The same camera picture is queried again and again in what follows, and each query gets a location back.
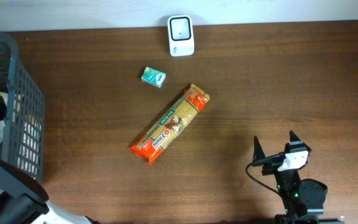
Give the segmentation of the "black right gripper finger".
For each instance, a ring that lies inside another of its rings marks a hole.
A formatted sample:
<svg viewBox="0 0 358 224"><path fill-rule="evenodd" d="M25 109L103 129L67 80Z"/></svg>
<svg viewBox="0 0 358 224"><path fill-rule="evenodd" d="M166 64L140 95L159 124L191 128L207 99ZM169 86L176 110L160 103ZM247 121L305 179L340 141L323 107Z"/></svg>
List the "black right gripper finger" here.
<svg viewBox="0 0 358 224"><path fill-rule="evenodd" d="M299 146L303 144L303 141L292 130L289 132L289 135L290 135L289 144L291 146Z"/></svg>
<svg viewBox="0 0 358 224"><path fill-rule="evenodd" d="M257 136L254 136L254 153L252 158L253 165L262 165L264 159L266 158L262 146L260 145L259 139Z"/></svg>

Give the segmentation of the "orange spaghetti packet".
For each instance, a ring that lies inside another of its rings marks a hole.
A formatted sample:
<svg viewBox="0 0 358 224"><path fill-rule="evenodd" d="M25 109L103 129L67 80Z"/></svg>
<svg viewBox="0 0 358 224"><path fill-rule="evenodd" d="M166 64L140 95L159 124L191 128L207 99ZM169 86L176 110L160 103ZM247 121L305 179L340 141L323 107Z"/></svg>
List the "orange spaghetti packet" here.
<svg viewBox="0 0 358 224"><path fill-rule="evenodd" d="M131 151L152 164L203 110L210 96L195 84L139 139Z"/></svg>

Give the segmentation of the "green tissue pack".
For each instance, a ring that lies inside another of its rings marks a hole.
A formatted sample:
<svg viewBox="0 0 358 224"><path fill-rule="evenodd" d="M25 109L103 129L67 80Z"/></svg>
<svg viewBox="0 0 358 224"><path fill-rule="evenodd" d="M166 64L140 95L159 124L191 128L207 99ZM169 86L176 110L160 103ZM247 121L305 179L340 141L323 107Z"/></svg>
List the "green tissue pack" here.
<svg viewBox="0 0 358 224"><path fill-rule="evenodd" d="M166 79L166 73L146 67L140 79L144 83L161 88Z"/></svg>

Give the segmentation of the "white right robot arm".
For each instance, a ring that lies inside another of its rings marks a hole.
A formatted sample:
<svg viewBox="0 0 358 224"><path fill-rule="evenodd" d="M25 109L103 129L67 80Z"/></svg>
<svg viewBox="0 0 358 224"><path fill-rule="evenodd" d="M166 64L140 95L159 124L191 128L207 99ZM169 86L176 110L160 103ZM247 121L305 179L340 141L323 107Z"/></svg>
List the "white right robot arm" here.
<svg viewBox="0 0 358 224"><path fill-rule="evenodd" d="M284 204L285 213L275 215L274 224L340 223L338 219L321 220L328 187L314 179L301 179L298 171L308 164L311 148L293 131L284 151L261 159L254 159L262 167L262 175L273 175L278 195Z"/></svg>

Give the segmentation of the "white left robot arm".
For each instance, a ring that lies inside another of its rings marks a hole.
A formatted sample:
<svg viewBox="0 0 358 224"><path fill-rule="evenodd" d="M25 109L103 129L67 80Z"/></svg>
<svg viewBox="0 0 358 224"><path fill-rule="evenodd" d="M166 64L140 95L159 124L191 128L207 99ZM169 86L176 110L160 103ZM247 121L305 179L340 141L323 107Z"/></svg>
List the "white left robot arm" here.
<svg viewBox="0 0 358 224"><path fill-rule="evenodd" d="M33 178L0 159L0 223L97 223L49 201Z"/></svg>

